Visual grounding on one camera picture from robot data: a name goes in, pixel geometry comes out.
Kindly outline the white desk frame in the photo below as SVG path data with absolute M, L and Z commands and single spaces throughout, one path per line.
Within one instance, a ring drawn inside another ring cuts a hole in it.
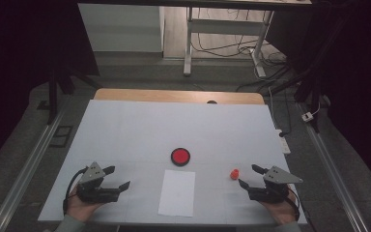
M 271 24 L 273 11 L 264 11 L 264 19 L 258 21 L 231 21 L 219 19 L 194 19 L 193 9 L 187 8 L 186 12 L 186 46 L 184 76 L 191 74 L 191 36 L 193 33 L 218 34 L 218 35 L 241 35 L 257 36 L 255 47 L 250 49 L 250 56 L 259 77 L 265 77 L 266 73 L 260 61 L 260 52 Z

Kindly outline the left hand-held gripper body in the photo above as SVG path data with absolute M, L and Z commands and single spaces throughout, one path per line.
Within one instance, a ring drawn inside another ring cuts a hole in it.
M 103 168 L 97 162 L 93 162 L 84 172 L 77 184 L 77 195 L 81 201 L 87 203 L 117 202 L 120 192 L 117 188 L 102 188 L 100 185 L 107 175 L 103 174 Z

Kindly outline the black tripod stand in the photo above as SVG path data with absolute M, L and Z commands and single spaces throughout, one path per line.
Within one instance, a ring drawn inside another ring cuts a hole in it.
M 98 90 L 101 88 L 101 85 L 97 83 L 94 79 L 84 74 L 83 72 L 78 71 L 75 68 L 72 68 L 69 65 L 58 65 L 56 66 L 48 80 L 48 89 L 49 89 L 49 116 L 47 123 L 51 125 L 57 114 L 58 114 L 58 91 L 57 88 L 60 88 L 61 91 L 66 95 L 72 95 L 75 90 L 75 86 L 71 80 L 72 77 L 77 77 L 79 80 Z
M 310 109 L 313 112 L 313 119 L 309 121 L 312 129 L 319 133 L 318 126 L 318 113 L 320 109 L 320 95 L 321 95 L 321 75 L 322 65 L 313 64 L 306 71 L 298 74 L 296 77 L 287 81 L 284 84 L 281 84 L 269 92 L 269 96 L 272 96 L 276 93 L 285 90 L 286 88 L 299 84 L 300 87 L 297 89 L 297 92 L 294 94 L 294 99 L 296 102 L 305 102 L 308 97 L 311 97 Z

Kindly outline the white table cover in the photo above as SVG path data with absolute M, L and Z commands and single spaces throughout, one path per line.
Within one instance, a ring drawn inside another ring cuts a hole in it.
M 177 148 L 189 151 L 183 170 L 195 179 L 179 179 L 174 187 L 194 195 L 174 198 L 171 214 L 165 214 L 159 209 L 161 191 L 164 176 L 178 169 L 171 161 Z M 94 221 L 150 225 L 272 225 L 267 210 L 250 200 L 230 173 L 237 169 L 241 180 L 262 187 L 252 165 L 288 167 L 265 105 L 90 101 L 41 221 L 62 219 L 71 177 L 92 162 L 115 166 L 105 187 L 129 184 L 118 201 L 95 212 Z

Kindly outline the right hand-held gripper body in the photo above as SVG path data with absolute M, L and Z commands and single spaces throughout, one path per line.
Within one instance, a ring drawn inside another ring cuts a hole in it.
M 289 184 L 299 184 L 303 179 L 291 174 L 280 167 L 268 168 L 269 172 L 263 176 L 265 186 L 263 188 L 252 188 L 248 191 L 251 200 L 266 203 L 281 203 L 289 195 Z

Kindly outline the white paper sheet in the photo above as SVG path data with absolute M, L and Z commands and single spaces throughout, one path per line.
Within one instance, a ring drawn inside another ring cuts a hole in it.
M 157 212 L 163 216 L 191 218 L 194 188 L 194 172 L 166 170 Z

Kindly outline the round red ink pad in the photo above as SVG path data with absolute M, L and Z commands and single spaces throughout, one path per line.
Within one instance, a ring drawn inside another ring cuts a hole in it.
M 185 166 L 191 158 L 190 152 L 186 148 L 176 148 L 172 151 L 170 159 L 176 166 Z

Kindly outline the person's right hand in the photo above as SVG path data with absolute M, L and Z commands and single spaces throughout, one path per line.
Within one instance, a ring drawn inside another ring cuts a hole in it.
M 296 197 L 291 191 L 289 191 L 288 201 L 284 200 L 283 202 L 276 204 L 261 202 L 261 205 L 267 209 L 278 225 L 297 221 Z

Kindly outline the white cabinet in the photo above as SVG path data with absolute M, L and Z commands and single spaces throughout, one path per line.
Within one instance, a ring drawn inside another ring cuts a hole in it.
M 94 51 L 163 51 L 163 7 L 79 4 L 78 8 Z

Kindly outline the metal floor rail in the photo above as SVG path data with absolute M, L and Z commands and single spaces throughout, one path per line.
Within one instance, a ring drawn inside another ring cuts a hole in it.
M 14 180 L 14 184 L 10 188 L 9 193 L 0 207 L 0 232 L 5 232 L 13 218 L 14 212 L 27 190 L 54 132 L 57 130 L 63 116 L 65 115 L 66 108 L 69 106 L 70 101 L 71 96 L 67 96 L 61 101 L 57 115 L 49 125 L 46 125 L 43 128 L 43 132 L 40 134 L 36 145 L 33 147 L 33 150 L 20 170 L 20 173 Z
M 322 162 L 324 169 L 330 179 L 330 182 L 336 192 L 338 199 L 342 204 L 342 209 L 345 212 L 350 224 L 355 232 L 369 232 L 368 225 L 357 206 L 356 201 L 348 190 L 341 173 L 336 166 L 333 158 L 330 155 L 327 144 L 320 132 L 316 132 L 309 122 L 301 120 L 306 127 L 312 143 L 314 144 L 318 156 Z

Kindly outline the white power strip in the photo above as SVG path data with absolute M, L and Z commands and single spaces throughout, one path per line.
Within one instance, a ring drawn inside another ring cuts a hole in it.
M 287 140 L 285 139 L 284 132 L 282 130 L 276 130 L 276 133 L 277 133 L 277 136 L 280 139 L 280 146 L 281 146 L 282 153 L 284 155 L 289 155 L 291 153 L 291 150 L 289 148 Z

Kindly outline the person's left hand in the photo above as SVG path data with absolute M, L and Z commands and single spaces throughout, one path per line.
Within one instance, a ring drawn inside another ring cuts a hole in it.
M 77 188 L 73 188 L 68 196 L 68 208 L 66 214 L 81 222 L 87 222 L 93 215 L 93 213 L 103 203 L 87 203 L 80 200 L 77 195 Z

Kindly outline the black curtain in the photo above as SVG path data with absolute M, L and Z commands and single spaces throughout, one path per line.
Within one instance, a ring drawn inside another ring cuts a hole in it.
M 346 19 L 318 75 L 321 92 L 330 100 L 330 120 L 371 171 L 371 0 L 316 1 L 322 10 L 275 12 L 267 40 L 302 73 L 335 21 Z
M 97 75 L 79 0 L 0 0 L 0 149 L 29 104 L 33 88 L 55 76 Z

